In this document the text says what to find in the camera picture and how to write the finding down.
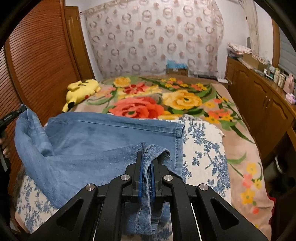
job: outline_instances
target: metal bolt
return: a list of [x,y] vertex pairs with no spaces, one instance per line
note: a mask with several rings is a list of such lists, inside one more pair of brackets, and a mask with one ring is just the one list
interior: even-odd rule
[[204,183],[200,184],[199,187],[200,187],[200,190],[202,190],[202,191],[206,191],[209,189],[209,186]]
[[85,186],[85,189],[86,189],[87,191],[92,191],[92,190],[94,190],[94,184],[87,184],[87,185]]
[[120,178],[121,180],[127,181],[130,178],[130,176],[127,174],[123,174]]
[[165,179],[166,181],[171,181],[171,180],[173,179],[173,176],[171,176],[171,175],[165,175],[165,176],[164,176],[164,179]]

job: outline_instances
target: jeans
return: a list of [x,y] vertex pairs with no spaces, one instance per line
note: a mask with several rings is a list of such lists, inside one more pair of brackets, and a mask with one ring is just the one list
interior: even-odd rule
[[157,229],[162,206],[151,206],[148,167],[161,155],[161,163],[181,175],[183,129],[183,124],[174,122],[90,112],[60,114],[43,128],[28,109],[17,119],[15,146],[26,173],[57,208],[86,184],[100,186],[124,174],[142,151],[142,201],[126,204],[125,232],[151,235]]

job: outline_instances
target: white curtain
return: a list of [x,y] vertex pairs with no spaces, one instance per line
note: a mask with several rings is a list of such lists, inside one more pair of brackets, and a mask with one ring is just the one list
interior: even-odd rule
[[165,73],[166,61],[217,75],[224,24],[215,0],[118,0],[84,11],[105,78]]
[[244,9],[247,17],[247,22],[250,30],[251,49],[254,54],[260,55],[260,42],[259,42],[259,30],[258,30],[258,16],[253,0],[238,0]]

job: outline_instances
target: pikachu plush toy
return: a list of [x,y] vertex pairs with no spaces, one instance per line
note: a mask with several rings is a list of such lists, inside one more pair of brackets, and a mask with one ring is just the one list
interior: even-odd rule
[[67,112],[74,105],[94,95],[101,90],[99,83],[96,80],[85,80],[84,82],[78,81],[68,85],[68,92],[66,95],[67,103],[64,105],[62,112]]

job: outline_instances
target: hand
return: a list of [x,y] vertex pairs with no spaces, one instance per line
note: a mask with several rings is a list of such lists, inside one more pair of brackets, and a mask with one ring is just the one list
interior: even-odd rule
[[3,155],[6,158],[9,158],[10,157],[10,151],[9,151],[9,148],[8,148],[7,138],[5,138],[5,137],[0,138],[0,145],[2,145]]

